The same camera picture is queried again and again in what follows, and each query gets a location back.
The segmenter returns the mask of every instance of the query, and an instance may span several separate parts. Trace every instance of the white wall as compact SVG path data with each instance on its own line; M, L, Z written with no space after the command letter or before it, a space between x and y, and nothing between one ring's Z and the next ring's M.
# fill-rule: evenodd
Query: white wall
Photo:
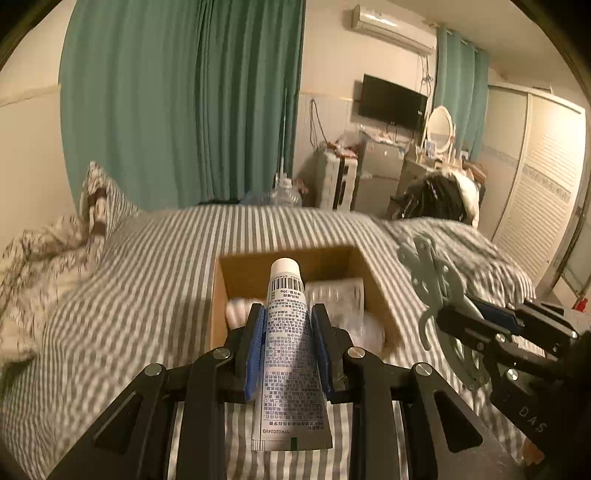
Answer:
M61 50L76 0L61 1L0 70L0 251L74 213L61 143Z
M0 106L0 251L24 229L74 213L61 147L60 89Z
M0 70L0 102L57 85L61 49L76 0L62 0L17 45Z
M491 82L506 82L506 80L493 67L488 69L488 83Z
M298 99L293 176L310 181L314 169L310 145L310 99L318 105L324 133L329 141L345 131L365 127L384 129L385 125L360 119L356 115L358 99L367 73L406 88L427 94L421 87L421 57L380 38L351 30L352 10L357 0L308 0L302 53L300 96ZM367 0L365 7L394 15L416 27L432 32L423 19L387 0ZM429 72L435 77L436 55L429 57ZM400 132L406 138L407 132Z

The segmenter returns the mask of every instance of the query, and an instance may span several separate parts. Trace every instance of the power cord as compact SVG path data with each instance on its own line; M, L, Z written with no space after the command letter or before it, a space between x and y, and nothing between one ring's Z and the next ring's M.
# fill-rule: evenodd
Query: power cord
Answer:
M423 58L422 55L420 55L421 58L421 89L419 91L419 93L423 92L423 84L425 83L425 59Z
M431 82L433 81L433 77L429 73L429 57L421 55L421 67L423 70L423 79L421 81L421 90L423 89L423 83L427 84L427 98L431 96L433 89L431 88Z
M322 128L322 122L320 122L320 117L318 115L318 105L316 104L316 100L310 99L310 145L312 145L312 148L316 150L320 145L318 143L316 123L314 122L314 112L316 112L316 119L318 120L318 126L320 127L320 132L324 138L324 144L328 144L328 140L324 134L324 129Z

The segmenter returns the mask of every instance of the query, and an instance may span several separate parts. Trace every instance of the oval mirror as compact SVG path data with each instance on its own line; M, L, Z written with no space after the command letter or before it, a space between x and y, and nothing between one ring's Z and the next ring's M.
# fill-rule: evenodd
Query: oval mirror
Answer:
M449 148L452 133L452 117L447 108L440 105L433 110L427 122L427 139L435 142L436 153L443 153Z

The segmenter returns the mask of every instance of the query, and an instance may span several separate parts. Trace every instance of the toothpaste tube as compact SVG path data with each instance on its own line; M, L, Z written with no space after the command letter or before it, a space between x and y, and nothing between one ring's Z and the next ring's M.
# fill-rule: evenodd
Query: toothpaste tube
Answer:
M332 448L304 284L291 258L271 267L261 365L252 450Z

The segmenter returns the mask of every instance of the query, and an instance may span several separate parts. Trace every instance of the teal curtain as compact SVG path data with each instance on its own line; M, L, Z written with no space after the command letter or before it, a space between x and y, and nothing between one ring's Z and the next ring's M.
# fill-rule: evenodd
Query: teal curtain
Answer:
M271 187L291 168L304 0L78 0L60 65L77 200L96 161L144 209Z
M482 144L482 130L488 94L488 54L458 32L437 29L437 83L433 106L447 108L456 124L456 149L467 147L476 161Z

